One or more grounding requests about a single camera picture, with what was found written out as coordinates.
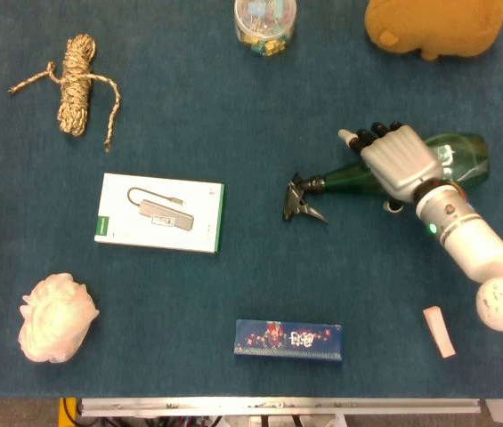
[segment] robotic hand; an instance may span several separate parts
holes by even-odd
[[[469,205],[462,190],[442,180],[437,157],[415,131],[399,122],[375,123],[371,132],[338,136],[353,149],[390,195],[388,210],[416,204],[423,221],[458,266],[481,283],[476,309],[489,327],[503,331],[503,241]]]

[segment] blue box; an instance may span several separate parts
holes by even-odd
[[[340,325],[238,319],[236,355],[342,361]]]

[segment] stuffed animal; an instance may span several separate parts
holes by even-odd
[[[366,9],[372,42],[394,53],[421,49],[424,60],[478,55],[502,22],[503,0],[370,0]]]

